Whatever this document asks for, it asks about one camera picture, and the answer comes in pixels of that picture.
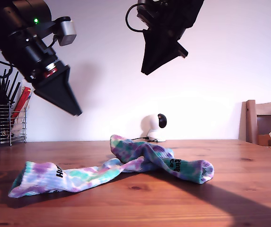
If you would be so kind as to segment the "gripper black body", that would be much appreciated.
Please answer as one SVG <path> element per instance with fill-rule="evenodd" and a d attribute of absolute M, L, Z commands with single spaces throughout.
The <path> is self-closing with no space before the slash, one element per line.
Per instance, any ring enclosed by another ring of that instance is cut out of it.
<path fill-rule="evenodd" d="M 68 94 L 70 67 L 40 39 L 13 42 L 13 64 L 32 84 L 36 94 Z"/>

